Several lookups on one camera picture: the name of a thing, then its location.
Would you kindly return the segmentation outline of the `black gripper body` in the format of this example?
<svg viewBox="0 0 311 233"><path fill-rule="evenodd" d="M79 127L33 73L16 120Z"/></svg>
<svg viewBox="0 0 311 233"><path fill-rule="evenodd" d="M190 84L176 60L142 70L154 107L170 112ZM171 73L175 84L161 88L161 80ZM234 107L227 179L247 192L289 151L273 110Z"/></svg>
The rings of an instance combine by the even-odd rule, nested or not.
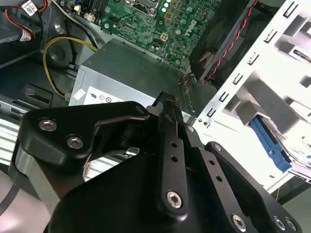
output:
<svg viewBox="0 0 311 233"><path fill-rule="evenodd" d="M152 145L69 192L51 233L230 233L231 191L195 131L161 122Z"/></svg>

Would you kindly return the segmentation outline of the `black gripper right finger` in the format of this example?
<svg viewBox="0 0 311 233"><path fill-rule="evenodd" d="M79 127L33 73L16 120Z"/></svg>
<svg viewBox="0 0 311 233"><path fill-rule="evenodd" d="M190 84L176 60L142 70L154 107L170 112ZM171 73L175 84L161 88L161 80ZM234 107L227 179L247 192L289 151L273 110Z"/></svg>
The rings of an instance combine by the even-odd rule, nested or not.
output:
<svg viewBox="0 0 311 233"><path fill-rule="evenodd" d="M211 183L213 215L224 233L299 233L297 221L218 143L203 145L196 130L184 126L186 147L200 177Z"/></svg>

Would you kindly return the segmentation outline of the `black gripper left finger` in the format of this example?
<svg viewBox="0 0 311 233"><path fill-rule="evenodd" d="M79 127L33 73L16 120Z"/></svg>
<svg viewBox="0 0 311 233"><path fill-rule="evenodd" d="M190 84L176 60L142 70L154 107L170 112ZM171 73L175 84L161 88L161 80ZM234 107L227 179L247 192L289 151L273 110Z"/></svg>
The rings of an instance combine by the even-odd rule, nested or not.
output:
<svg viewBox="0 0 311 233"><path fill-rule="evenodd" d="M184 125L178 99L166 93L148 108L127 101L30 111L20 127L20 171L53 215L69 192L143 155L163 121Z"/></svg>

